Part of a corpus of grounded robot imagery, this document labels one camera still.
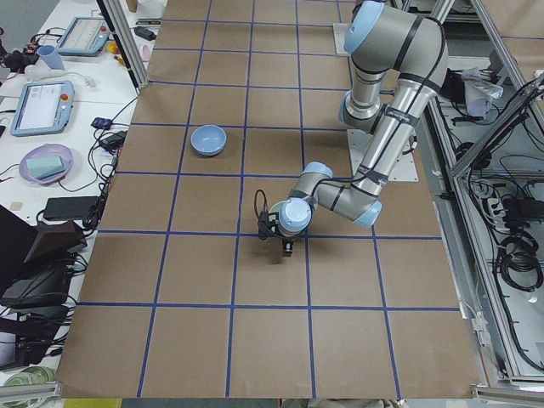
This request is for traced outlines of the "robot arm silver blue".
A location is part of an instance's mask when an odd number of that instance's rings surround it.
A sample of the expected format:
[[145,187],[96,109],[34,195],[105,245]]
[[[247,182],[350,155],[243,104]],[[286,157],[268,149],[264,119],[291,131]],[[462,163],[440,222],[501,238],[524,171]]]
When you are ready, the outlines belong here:
[[384,1],[356,3],[344,49],[355,79],[338,117],[371,138],[349,184],[335,180],[328,166],[313,161],[280,204],[275,221],[260,224],[259,236],[280,238],[286,256],[292,254],[293,242],[309,227],[318,206],[366,228],[375,223],[382,210],[378,197],[447,72],[448,48],[441,23]]

